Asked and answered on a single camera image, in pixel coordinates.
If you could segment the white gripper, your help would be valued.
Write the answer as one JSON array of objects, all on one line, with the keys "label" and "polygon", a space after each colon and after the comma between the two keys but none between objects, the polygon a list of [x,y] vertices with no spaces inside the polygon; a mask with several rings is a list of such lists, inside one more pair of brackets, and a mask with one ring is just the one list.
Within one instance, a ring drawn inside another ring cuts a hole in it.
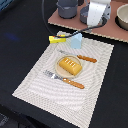
[{"label": "white gripper", "polygon": [[110,18],[111,0],[90,0],[89,11],[87,17],[88,26],[97,26],[102,17]]}]

